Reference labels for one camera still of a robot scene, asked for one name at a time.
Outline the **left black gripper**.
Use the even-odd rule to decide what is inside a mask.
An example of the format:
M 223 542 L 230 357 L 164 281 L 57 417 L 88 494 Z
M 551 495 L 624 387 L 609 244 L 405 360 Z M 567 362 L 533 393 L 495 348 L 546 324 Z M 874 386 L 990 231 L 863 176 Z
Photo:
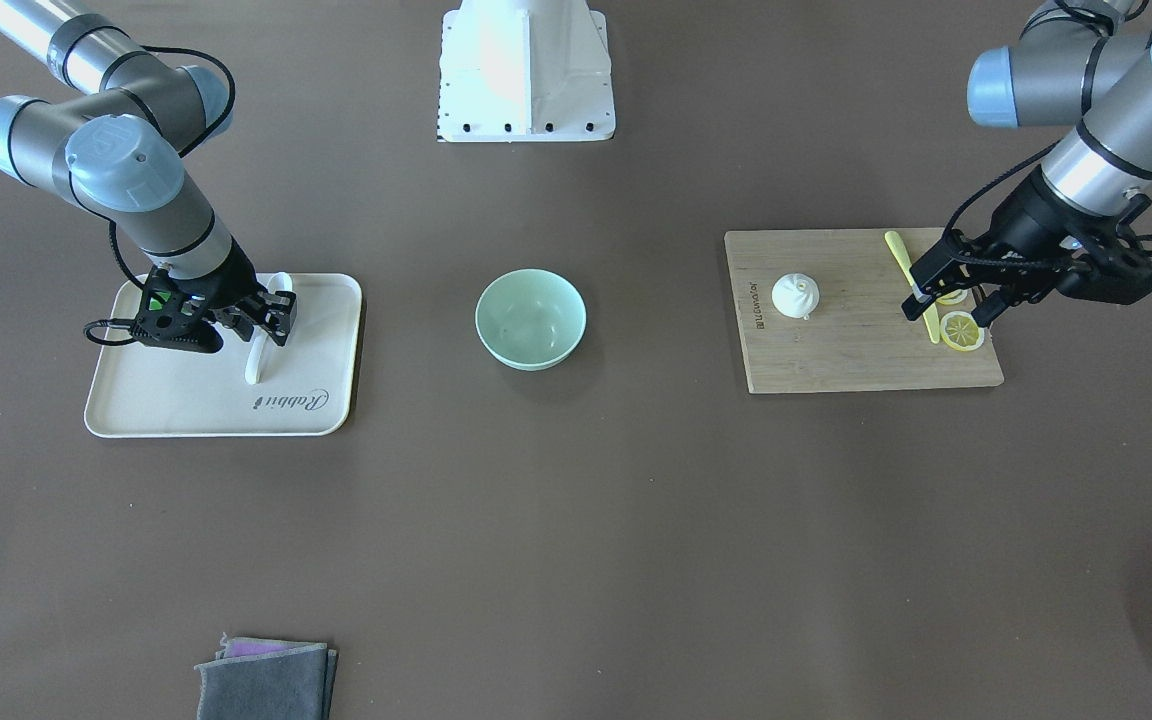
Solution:
M 1132 305 L 1152 293 L 1152 234 L 1135 232 L 1149 196 L 1129 200 L 1117 215 L 1093 217 L 1062 200 L 1014 195 L 993 211 L 986 232 L 969 238 L 952 229 L 941 250 L 911 264 L 911 293 L 902 301 L 914 323 L 935 300 L 992 285 L 973 306 L 979 328 L 990 328 L 1010 306 L 1037 304 L 1049 293 L 1098 304 Z

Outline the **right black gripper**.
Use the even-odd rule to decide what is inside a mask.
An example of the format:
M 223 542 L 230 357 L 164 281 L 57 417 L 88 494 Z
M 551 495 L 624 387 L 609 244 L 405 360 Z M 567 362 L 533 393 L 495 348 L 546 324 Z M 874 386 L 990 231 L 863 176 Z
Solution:
M 192 354 L 218 354 L 227 341 L 223 331 L 250 342 L 264 331 L 270 341 L 285 347 L 297 314 L 296 291 L 262 290 L 251 270 L 219 272 L 183 281 L 168 270 L 151 270 L 129 278 L 138 291 L 132 314 L 109 316 L 84 324 L 88 342 L 104 347 L 142 344 Z M 173 291 L 161 311 L 147 309 L 150 293 Z

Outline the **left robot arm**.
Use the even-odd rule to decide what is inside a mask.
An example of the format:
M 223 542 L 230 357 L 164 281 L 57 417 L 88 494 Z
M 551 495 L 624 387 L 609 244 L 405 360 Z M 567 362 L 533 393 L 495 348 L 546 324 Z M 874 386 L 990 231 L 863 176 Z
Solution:
M 1129 1 L 1047 1 L 1018 41 L 975 60 L 967 88 L 979 126 L 1068 126 L 1020 164 L 1020 184 L 970 237 L 948 220 L 911 265 L 902 302 L 916 320 L 937 300 L 986 285 L 987 327 L 1052 291 L 1132 305 L 1152 293 L 1152 234 L 1135 232 L 1152 185 L 1152 29 L 1126 35 Z

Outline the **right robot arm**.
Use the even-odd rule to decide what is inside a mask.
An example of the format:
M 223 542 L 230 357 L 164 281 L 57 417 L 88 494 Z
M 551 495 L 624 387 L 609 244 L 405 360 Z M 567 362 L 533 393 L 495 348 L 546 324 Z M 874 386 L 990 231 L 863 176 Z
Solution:
M 170 67 L 166 47 L 137 44 L 79 1 L 0 1 L 0 33 L 76 91 L 65 103 L 1 97 L 0 172 L 101 218 L 111 249 L 127 234 L 151 265 L 138 278 L 115 253 L 141 305 L 88 323 L 84 336 L 197 354 L 220 351 L 221 329 L 285 344 L 296 296 L 262 285 L 184 165 L 230 124 L 229 69 L 200 51 Z

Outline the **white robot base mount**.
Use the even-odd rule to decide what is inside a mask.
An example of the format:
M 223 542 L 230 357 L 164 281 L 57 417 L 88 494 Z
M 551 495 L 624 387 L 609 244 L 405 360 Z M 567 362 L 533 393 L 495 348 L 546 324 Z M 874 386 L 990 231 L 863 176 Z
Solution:
M 585 1 L 463 1 L 444 14 L 435 141 L 609 141 L 605 15 Z

